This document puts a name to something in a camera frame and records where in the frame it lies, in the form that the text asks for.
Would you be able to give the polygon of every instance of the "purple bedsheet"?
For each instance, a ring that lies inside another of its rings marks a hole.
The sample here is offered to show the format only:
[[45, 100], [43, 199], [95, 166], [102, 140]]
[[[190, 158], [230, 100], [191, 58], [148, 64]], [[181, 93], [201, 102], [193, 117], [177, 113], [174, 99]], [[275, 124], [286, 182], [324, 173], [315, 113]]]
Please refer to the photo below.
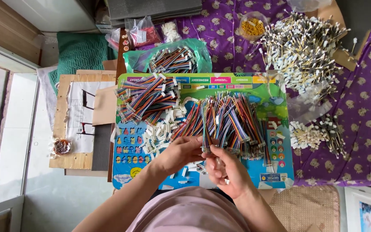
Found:
[[[251, 11], [259, 11], [271, 23], [288, 17], [291, 8], [285, 0], [203, 0], [202, 15], [177, 18], [183, 38], [198, 38], [207, 42], [213, 62], [213, 72], [264, 71], [261, 54], [254, 57], [254, 45], [236, 33], [240, 18]], [[360, 67], [354, 72], [346, 68], [339, 73], [338, 93], [331, 100], [339, 115], [339, 124], [348, 153], [347, 159], [336, 159], [324, 144], [311, 152], [293, 151], [295, 185], [314, 186], [371, 186], [371, 35], [368, 39]]]

